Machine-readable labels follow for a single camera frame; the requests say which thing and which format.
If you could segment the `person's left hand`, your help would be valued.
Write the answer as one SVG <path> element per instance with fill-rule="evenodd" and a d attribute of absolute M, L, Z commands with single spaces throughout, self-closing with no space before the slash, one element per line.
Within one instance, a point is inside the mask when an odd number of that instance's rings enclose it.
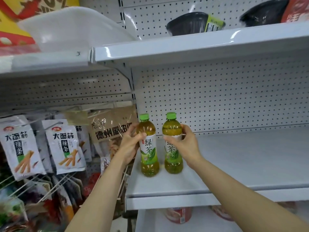
<path fill-rule="evenodd" d="M 139 148 L 139 142 L 137 144 L 133 142 L 133 137 L 137 134 L 137 126 L 138 123 L 133 123 L 129 126 L 128 130 L 123 134 L 118 152 L 115 154 L 115 157 L 120 159 L 120 163 L 123 166 L 126 166 L 131 162 Z"/>

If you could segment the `brown clear snack packet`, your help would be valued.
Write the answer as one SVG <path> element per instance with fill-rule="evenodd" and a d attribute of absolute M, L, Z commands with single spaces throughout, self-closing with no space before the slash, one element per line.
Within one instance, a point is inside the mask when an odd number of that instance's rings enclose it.
<path fill-rule="evenodd" d="M 137 121 L 135 105 L 97 110 L 88 114 L 88 131 L 100 157 L 101 173 L 119 150 L 125 132 Z"/>

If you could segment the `red food packet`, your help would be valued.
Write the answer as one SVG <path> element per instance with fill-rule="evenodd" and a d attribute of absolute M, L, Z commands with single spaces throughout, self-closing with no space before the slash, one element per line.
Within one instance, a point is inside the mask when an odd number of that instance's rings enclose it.
<path fill-rule="evenodd" d="M 309 0 L 289 0 L 281 23 L 309 21 Z"/>

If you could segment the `white snack packet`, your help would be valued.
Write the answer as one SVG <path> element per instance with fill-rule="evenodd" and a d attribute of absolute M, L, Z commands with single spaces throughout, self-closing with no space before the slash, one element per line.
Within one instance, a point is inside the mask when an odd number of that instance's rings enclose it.
<path fill-rule="evenodd" d="M 86 170 L 86 161 L 77 131 L 66 119 L 42 120 L 56 174 L 68 174 Z"/>
<path fill-rule="evenodd" d="M 47 174 L 33 129 L 24 115 L 0 118 L 0 143 L 16 181 Z"/>
<path fill-rule="evenodd" d="M 82 149 L 86 162 L 92 161 L 90 137 L 86 125 L 76 125 L 76 132 L 78 135 L 79 146 Z"/>

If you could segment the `pile of colourful snack packets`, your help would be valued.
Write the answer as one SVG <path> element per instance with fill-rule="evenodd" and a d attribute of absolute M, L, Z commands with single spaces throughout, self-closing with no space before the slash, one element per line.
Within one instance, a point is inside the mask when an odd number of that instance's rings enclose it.
<path fill-rule="evenodd" d="M 81 208 L 99 179 L 92 174 L 86 184 L 76 175 L 57 191 L 52 200 L 27 203 L 14 200 L 0 202 L 0 232 L 63 232 Z M 0 188 L 14 181 L 7 171 L 0 171 Z"/>

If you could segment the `red can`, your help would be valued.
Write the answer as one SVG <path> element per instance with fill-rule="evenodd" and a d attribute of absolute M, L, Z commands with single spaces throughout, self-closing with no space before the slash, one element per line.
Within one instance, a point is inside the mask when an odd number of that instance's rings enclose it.
<path fill-rule="evenodd" d="M 234 222 L 232 217 L 227 213 L 225 208 L 222 207 L 221 205 L 212 205 L 212 206 L 209 206 L 209 208 L 220 218 L 226 221 L 229 221 L 229 222 Z"/>
<path fill-rule="evenodd" d="M 165 217 L 176 224 L 184 224 L 192 217 L 192 207 L 167 208 L 164 209 Z"/>

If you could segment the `white pegboard back panel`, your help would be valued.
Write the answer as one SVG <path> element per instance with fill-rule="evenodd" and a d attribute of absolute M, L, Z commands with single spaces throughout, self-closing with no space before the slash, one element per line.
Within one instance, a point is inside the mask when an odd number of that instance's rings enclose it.
<path fill-rule="evenodd" d="M 309 56 L 273 54 L 133 68 L 138 114 L 199 135 L 309 126 Z"/>

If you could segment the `green tea bottle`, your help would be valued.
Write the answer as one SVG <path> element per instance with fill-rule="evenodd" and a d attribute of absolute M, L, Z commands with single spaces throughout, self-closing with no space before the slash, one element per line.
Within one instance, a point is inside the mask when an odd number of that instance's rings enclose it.
<path fill-rule="evenodd" d="M 139 141 L 141 153 L 141 172 L 146 177 L 153 177 L 158 174 L 160 164 L 157 157 L 156 128 L 150 121 L 149 114 L 139 116 L 140 122 L 137 125 L 136 133 L 146 133 L 146 137 Z"/>
<path fill-rule="evenodd" d="M 166 115 L 166 119 L 167 120 L 162 127 L 163 136 L 171 136 L 176 140 L 182 140 L 182 127 L 181 124 L 176 120 L 176 113 L 168 112 Z M 166 171 L 170 174 L 179 174 L 180 172 L 182 172 L 183 159 L 178 149 L 168 141 L 165 141 L 164 150 L 164 165 Z"/>

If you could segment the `black plastic bowl green sleeve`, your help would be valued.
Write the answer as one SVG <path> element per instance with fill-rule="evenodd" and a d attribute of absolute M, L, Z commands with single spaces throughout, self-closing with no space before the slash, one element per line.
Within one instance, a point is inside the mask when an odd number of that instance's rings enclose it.
<path fill-rule="evenodd" d="M 204 12 L 191 12 L 171 20 L 166 30 L 172 36 L 220 31 L 226 23 Z"/>

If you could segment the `person's left forearm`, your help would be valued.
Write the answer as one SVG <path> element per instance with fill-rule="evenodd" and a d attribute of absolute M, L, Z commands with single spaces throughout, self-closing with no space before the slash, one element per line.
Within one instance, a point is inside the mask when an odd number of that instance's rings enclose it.
<path fill-rule="evenodd" d="M 114 156 L 65 232 L 110 232 L 123 171 L 132 159 L 119 153 Z"/>

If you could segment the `person's right forearm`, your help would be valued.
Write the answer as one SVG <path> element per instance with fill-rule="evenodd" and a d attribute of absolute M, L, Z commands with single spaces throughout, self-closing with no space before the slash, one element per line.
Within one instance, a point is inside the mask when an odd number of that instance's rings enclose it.
<path fill-rule="evenodd" d="M 309 224 L 196 156 L 189 166 L 243 232 L 309 232 Z"/>

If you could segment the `yellow red poster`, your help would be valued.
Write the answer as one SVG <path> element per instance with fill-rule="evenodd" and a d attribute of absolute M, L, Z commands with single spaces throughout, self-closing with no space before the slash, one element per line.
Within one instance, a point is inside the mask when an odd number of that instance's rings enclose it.
<path fill-rule="evenodd" d="M 0 0 L 0 57 L 40 52 L 35 40 L 17 23 L 72 6 L 79 6 L 79 0 Z"/>

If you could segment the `white metal shelf board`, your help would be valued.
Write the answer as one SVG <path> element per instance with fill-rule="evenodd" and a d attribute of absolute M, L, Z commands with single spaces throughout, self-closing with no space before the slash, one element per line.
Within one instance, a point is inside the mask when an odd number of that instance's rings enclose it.
<path fill-rule="evenodd" d="M 94 48 L 105 66 L 162 65 L 309 49 L 309 21 L 139 40 Z"/>
<path fill-rule="evenodd" d="M 0 57 L 0 74 L 70 73 L 86 70 L 92 50 L 30 53 Z"/>
<path fill-rule="evenodd" d="M 274 129 L 198 138 L 205 159 L 275 202 L 309 200 L 309 128 Z M 219 205 L 184 162 L 180 174 L 164 167 L 154 177 L 141 173 L 137 153 L 125 196 L 126 210 Z"/>

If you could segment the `person's right hand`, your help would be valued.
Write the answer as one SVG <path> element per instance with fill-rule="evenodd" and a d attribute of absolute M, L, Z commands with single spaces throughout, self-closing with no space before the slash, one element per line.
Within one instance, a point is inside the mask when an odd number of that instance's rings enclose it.
<path fill-rule="evenodd" d="M 195 134 L 188 125 L 181 124 L 182 132 L 184 134 L 183 140 L 177 144 L 172 144 L 180 152 L 182 158 L 187 162 L 187 165 L 194 169 L 194 164 L 202 159 L 200 154 L 198 141 Z"/>

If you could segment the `white plastic bin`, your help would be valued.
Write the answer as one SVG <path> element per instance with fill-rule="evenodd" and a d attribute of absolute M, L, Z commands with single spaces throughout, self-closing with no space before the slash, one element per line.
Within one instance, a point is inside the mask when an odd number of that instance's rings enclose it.
<path fill-rule="evenodd" d="M 29 33 L 42 52 L 90 49 L 136 41 L 125 28 L 86 7 L 67 7 L 21 20 L 18 26 Z"/>

